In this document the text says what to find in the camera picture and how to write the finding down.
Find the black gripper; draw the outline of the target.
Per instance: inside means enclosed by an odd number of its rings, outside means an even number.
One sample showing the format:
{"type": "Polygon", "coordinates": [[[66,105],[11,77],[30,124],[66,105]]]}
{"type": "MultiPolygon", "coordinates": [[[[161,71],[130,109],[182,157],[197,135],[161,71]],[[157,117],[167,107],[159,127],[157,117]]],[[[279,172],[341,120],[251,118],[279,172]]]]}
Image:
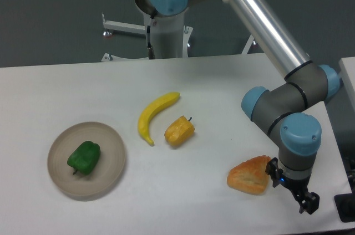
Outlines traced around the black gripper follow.
{"type": "Polygon", "coordinates": [[[278,167],[278,158],[272,158],[266,165],[265,172],[272,180],[272,187],[282,185],[291,191],[298,202],[299,213],[313,214],[319,208],[320,197],[314,192],[308,191],[308,183],[311,178],[311,168],[295,171],[285,166],[278,167]]]}

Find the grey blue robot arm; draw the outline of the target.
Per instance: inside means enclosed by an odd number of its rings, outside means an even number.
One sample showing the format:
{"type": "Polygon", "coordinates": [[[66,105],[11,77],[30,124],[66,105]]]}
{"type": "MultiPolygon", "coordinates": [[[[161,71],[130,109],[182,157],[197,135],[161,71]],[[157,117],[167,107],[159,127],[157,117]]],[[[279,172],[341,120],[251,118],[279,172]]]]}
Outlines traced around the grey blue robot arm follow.
{"type": "MultiPolygon", "coordinates": [[[[147,15],[145,37],[149,59],[181,58],[184,54],[185,11],[205,0],[135,0],[147,15]]],[[[318,209],[318,194],[307,185],[321,144],[321,126],[305,110],[332,97],[340,79],[327,65],[315,65],[292,38],[264,0],[222,0],[231,6],[261,49],[283,76],[285,83],[269,91],[255,87],[241,107],[277,146],[278,156],[266,165],[273,185],[291,191],[300,212],[318,209]]]]}

